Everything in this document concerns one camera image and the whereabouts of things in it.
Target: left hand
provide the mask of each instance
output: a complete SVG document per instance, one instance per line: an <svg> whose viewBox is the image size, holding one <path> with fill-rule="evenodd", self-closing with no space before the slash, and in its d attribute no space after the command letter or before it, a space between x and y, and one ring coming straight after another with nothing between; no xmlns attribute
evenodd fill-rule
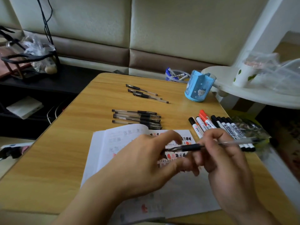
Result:
<svg viewBox="0 0 300 225"><path fill-rule="evenodd" d="M123 201L160 189L180 171L193 171L197 176L199 170L191 154L158 167L161 151L172 140L182 143L181 136L173 130L156 137L141 135L119 151L91 179L102 185L106 183L108 188L115 188L114 192Z"/></svg>

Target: calligraphy practice book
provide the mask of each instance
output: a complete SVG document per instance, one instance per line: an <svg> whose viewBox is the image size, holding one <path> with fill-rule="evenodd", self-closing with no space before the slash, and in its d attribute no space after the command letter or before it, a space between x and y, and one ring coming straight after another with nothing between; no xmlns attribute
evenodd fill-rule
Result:
<svg viewBox="0 0 300 225"><path fill-rule="evenodd" d="M104 167L122 148L139 135L158 136L167 130L149 130L142 124L124 125L93 134L81 185ZM174 130L182 137L182 144L194 144L189 130ZM174 141L166 148L178 146ZM166 152L158 166L165 166L186 152ZM168 219L220 209L212 194L208 173L200 167L200 175L180 172L169 180L163 188L143 197L121 203L114 211L109 225L132 224L142 221Z"/></svg>

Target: right hand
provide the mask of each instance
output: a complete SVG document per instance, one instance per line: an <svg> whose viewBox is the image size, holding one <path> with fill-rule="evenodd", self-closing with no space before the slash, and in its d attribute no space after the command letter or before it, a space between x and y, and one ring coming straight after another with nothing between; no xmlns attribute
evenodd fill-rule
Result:
<svg viewBox="0 0 300 225"><path fill-rule="evenodd" d="M204 144L206 150L192 155L196 164L204 166L209 173L209 183L220 207L237 222L250 215L268 214L258 200L244 153L237 145L223 148L214 139L219 142L233 140L223 129L207 130L198 142Z"/></svg>

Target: white cup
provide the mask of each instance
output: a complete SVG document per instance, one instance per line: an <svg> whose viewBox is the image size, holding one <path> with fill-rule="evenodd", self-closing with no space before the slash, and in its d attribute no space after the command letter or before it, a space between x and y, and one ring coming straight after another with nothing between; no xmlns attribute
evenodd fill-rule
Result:
<svg viewBox="0 0 300 225"><path fill-rule="evenodd" d="M245 87L256 76L258 70L249 65L242 64L233 80L233 85L240 88Z"/></svg>

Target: blue pen holder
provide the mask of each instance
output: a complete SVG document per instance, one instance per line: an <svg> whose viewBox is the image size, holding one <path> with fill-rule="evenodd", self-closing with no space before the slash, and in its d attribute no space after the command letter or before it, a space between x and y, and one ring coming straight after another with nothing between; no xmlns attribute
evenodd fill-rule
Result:
<svg viewBox="0 0 300 225"><path fill-rule="evenodd" d="M186 98L194 102L204 101L215 80L216 77L210 73L202 74L193 70L185 90Z"/></svg>

